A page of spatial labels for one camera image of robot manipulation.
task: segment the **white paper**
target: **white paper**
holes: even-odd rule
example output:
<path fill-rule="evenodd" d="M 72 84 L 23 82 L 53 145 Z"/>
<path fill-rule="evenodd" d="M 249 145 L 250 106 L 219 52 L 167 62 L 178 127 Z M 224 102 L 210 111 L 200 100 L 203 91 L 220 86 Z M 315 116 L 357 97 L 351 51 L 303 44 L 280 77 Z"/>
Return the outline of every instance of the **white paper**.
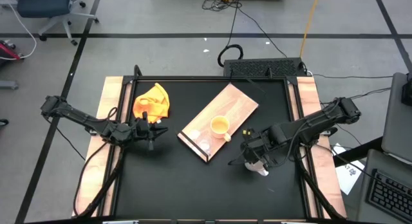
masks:
<path fill-rule="evenodd" d="M 336 144 L 333 148 L 337 154 L 345 152 L 345 148 L 340 147 L 339 144 Z M 358 160 L 351 162 L 353 165 L 356 165 L 360 169 L 363 170 L 365 168 L 362 163 Z M 339 180 L 339 186 L 341 187 L 341 191 L 344 192 L 346 195 L 349 195 L 349 192 L 352 190 L 352 187 L 355 185 L 355 182 L 358 180 L 359 176 L 361 175 L 361 171 L 354 167 L 353 165 L 347 164 L 336 168 L 337 179 Z"/>

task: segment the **black table surface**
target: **black table surface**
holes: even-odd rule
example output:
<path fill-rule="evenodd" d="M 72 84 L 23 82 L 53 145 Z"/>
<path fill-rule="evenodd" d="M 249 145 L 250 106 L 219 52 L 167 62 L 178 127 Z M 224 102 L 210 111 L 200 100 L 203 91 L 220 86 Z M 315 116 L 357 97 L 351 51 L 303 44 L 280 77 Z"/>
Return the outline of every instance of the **black table surface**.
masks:
<path fill-rule="evenodd" d="M 209 163 L 178 139 L 181 131 L 227 84 L 220 82 L 158 82 L 170 98 L 169 118 L 161 126 L 168 132 L 156 139 L 156 150 L 130 149 L 125 155 L 115 203 L 117 218 L 138 219 L 292 219 L 304 218 L 303 193 L 295 163 L 270 170 L 268 176 L 227 163 L 239 156 L 241 130 L 260 130 L 291 120 L 285 83 L 249 82 L 233 85 L 259 103 L 259 107 L 233 134 Z M 138 82 L 135 97 L 154 82 Z M 287 149 L 279 151 L 279 160 Z"/>

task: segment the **keyboard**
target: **keyboard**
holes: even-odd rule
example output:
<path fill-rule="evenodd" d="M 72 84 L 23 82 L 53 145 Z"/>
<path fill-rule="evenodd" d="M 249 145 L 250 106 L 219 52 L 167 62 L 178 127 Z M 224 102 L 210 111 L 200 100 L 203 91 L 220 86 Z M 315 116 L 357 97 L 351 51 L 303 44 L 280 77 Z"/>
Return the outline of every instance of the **keyboard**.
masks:
<path fill-rule="evenodd" d="M 412 222 L 412 187 L 374 169 L 366 202 L 407 223 Z"/>

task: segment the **gray floor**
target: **gray floor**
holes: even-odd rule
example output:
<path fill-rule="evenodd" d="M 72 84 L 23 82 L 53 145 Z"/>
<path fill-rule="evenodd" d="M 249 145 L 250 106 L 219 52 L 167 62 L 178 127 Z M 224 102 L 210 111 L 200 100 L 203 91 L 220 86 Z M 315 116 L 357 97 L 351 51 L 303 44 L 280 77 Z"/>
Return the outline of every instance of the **gray floor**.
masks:
<path fill-rule="evenodd" d="M 313 0 L 241 1 L 242 10 L 256 19 L 268 33 L 303 33 Z M 398 33 L 412 33 L 410 0 L 383 0 Z M 94 0 L 85 0 L 89 12 Z M 234 9 L 210 12 L 201 9 L 203 0 L 101 0 L 91 33 L 228 33 Z M 0 34 L 24 33 L 8 9 L 0 8 Z M 36 32 L 44 19 L 23 19 L 30 31 Z M 86 21 L 72 20 L 73 33 L 82 33 Z M 62 33 L 56 26 L 50 33 Z M 236 33 L 260 33 L 255 24 L 238 14 Z M 310 33 L 390 34 L 376 0 L 319 0 Z M 11 39 L 18 49 L 28 53 L 33 41 Z M 273 39 L 288 56 L 299 55 L 300 39 Z M 144 75 L 221 75 L 216 58 L 227 39 L 162 38 L 162 39 L 87 39 L 68 96 L 69 102 L 92 115 L 97 112 L 104 78 L 130 75 L 138 64 Z M 412 51 L 412 40 L 402 40 Z M 242 45 L 245 58 L 281 57 L 264 38 L 232 39 Z M 1 90 L 0 117 L 10 125 L 0 130 L 0 219 L 13 223 L 37 157 L 48 131 L 40 116 L 46 95 L 60 95 L 77 48 L 67 39 L 49 38 L 38 42 L 35 53 L 24 62 L 13 62 L 0 70 L 1 79 L 15 79 L 20 88 Z M 228 51 L 226 59 L 237 57 Z M 303 60 L 309 70 L 329 76 L 381 76 L 407 69 L 393 39 L 308 39 Z M 338 96 L 352 96 L 390 86 L 390 79 L 324 79 L 316 78 L 323 102 Z M 362 117 L 347 130 L 365 143 L 382 135 L 389 93 L 356 100 Z M 59 128 L 85 155 L 89 136 L 71 122 L 61 120 Z M 347 133 L 339 131 L 331 143 L 356 146 Z M 56 133 L 33 197 L 26 221 L 69 218 L 75 186 L 82 160 Z M 356 202 L 345 197 L 350 217 Z"/>

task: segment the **yellow cloth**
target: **yellow cloth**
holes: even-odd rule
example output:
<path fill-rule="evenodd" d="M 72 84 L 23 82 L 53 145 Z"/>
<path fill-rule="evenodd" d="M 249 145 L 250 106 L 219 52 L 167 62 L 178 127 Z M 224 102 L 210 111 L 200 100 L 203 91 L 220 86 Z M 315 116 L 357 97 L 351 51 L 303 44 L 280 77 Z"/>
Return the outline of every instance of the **yellow cloth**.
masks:
<path fill-rule="evenodd" d="M 168 117 L 169 96 L 164 88 L 155 83 L 153 88 L 136 98 L 133 104 L 133 114 L 136 118 L 143 118 L 143 112 L 147 112 L 147 119 L 150 123 Z"/>

